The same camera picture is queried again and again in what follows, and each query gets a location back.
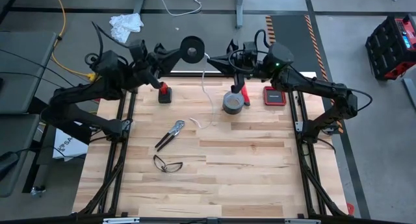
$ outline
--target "orange-black striped tape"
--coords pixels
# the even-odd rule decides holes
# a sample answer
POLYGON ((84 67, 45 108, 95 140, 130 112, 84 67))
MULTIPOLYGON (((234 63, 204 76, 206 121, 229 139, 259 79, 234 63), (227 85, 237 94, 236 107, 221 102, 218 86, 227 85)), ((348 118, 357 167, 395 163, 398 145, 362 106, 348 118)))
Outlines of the orange-black striped tape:
MULTIPOLYGON (((311 20, 309 16, 305 16, 305 21, 306 21, 307 28, 309 29, 309 35, 311 35, 313 48, 315 49, 315 53, 317 54, 318 65, 320 67, 320 72, 322 73, 322 78, 325 81, 328 81, 328 76, 326 75, 325 66, 324 66, 324 63, 322 62, 322 57, 320 56, 317 39, 315 38, 315 33, 313 33, 313 28, 312 28, 312 24, 311 24, 311 20)), ((340 133, 344 133, 343 125, 341 124, 341 122, 337 121, 337 124, 339 126, 338 131, 340 133)))
POLYGON ((267 27, 268 42, 270 44, 273 44, 276 42, 276 36, 274 35, 272 18, 270 16, 266 16, 266 27, 267 27))

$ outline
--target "wooden table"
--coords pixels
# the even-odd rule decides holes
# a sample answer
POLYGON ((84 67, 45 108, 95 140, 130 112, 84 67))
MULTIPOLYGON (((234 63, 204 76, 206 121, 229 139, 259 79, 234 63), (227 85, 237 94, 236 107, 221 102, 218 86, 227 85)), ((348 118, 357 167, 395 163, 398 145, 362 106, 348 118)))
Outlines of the wooden table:
MULTIPOLYGON (((222 98, 233 80, 206 79, 205 88, 214 102, 214 121, 199 129, 189 117, 203 126, 211 120, 201 80, 163 80, 173 89, 169 105, 158 103, 157 90, 151 86, 139 88, 118 213, 167 218, 296 218, 306 214, 290 106, 265 106, 263 87, 267 83, 248 81, 252 105, 231 116, 222 110, 222 98), (169 163, 183 162, 183 168, 162 173, 153 164, 154 146, 177 120, 184 120, 185 128, 157 155, 169 163)), ((305 101, 310 118, 324 111, 320 97, 305 94, 305 101)), ((98 115, 115 118, 118 103, 101 101, 98 115)), ((320 137, 331 142, 325 135, 320 137)), ((105 140, 90 145, 74 212, 84 208, 101 186, 109 147, 105 140)), ((333 149, 317 143, 315 150, 323 187, 347 212, 333 149)), ((317 204, 313 188, 311 193, 317 204)))

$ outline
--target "gray floor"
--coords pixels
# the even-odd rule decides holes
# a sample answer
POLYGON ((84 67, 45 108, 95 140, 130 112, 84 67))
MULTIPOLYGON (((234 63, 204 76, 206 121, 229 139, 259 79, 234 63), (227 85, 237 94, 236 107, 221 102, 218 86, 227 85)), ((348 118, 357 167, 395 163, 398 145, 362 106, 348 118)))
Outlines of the gray floor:
MULTIPOLYGON (((235 0, 199 0, 203 9, 232 10, 235 0)), ((68 8, 132 8, 133 0, 62 0, 68 8)), ((398 12, 416 11, 414 0, 312 0, 317 12, 398 12)), ((193 9, 192 0, 166 0, 172 9, 193 9)), ((307 10, 305 0, 244 0, 246 10, 307 10)), ((57 0, 17 0, 15 6, 58 7, 57 0)), ((145 9, 163 9, 159 0, 146 0, 145 9)), ((98 50, 98 40, 91 21, 110 30, 108 21, 117 14, 67 14, 67 30, 56 50, 58 60, 77 71, 89 72, 84 64, 87 53, 98 50)), ((374 103, 359 116, 346 121, 354 156, 357 161, 365 197, 373 219, 416 223, 415 186, 416 169, 412 157, 415 148, 415 110, 400 81, 377 82, 372 78, 369 61, 364 49, 366 37, 381 23, 384 17, 331 17, 318 16, 317 23, 332 78, 351 88, 369 92, 374 103)), ((257 29, 265 28, 264 15, 245 15, 244 27, 235 30, 233 14, 196 14, 173 18, 168 14, 143 14, 145 27, 142 32, 132 34, 129 41, 145 39, 149 49, 157 42, 167 49, 179 47, 182 38, 188 35, 201 37, 207 53, 221 55, 232 38, 240 43, 252 40, 257 29)), ((60 13, 11 12, 0 25, 0 30, 10 31, 55 31, 62 27, 60 13)), ((113 49, 129 58, 125 49, 104 39, 105 49, 113 49)), ((64 75, 71 82, 83 82, 62 71, 53 62, 51 69, 64 75)), ((202 70, 201 62, 194 66, 180 63, 177 70, 202 70)), ((416 81, 416 72, 409 71, 405 77, 416 81)), ((46 78, 65 85, 51 73, 46 78)), ((37 96, 47 101, 55 89, 42 83, 37 96)), ((365 97, 359 98, 359 104, 365 97)), ((96 105, 85 103, 86 110, 95 110, 96 105)), ((347 201, 355 203, 350 178, 343 158, 342 149, 337 151, 341 178, 346 190, 347 201)), ((0 219, 32 218, 69 214, 82 170, 82 164, 56 162, 50 167, 46 180, 47 193, 42 198, 15 194, 0 199, 0 219)))

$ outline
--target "duct tape roll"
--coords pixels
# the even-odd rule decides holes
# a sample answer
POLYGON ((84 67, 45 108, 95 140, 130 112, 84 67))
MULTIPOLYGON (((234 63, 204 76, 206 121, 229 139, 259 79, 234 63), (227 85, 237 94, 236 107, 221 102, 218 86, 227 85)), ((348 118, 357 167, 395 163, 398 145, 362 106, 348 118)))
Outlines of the duct tape roll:
POLYGON ((238 114, 244 106, 244 97, 241 93, 228 92, 224 95, 222 108, 227 114, 238 114))

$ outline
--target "pliers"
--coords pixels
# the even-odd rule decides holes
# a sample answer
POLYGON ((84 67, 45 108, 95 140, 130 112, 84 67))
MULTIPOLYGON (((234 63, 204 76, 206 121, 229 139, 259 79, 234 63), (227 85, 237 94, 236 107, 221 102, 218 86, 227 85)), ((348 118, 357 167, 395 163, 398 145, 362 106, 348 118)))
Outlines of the pliers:
POLYGON ((162 150, 164 146, 166 146, 169 142, 171 142, 175 138, 175 136, 179 134, 179 132, 184 126, 185 126, 185 121, 182 121, 182 120, 176 121, 174 127, 172 127, 172 129, 170 129, 170 131, 168 131, 168 133, 166 133, 163 136, 162 140, 160 140, 159 143, 156 144, 155 148, 157 149, 157 152, 162 150))

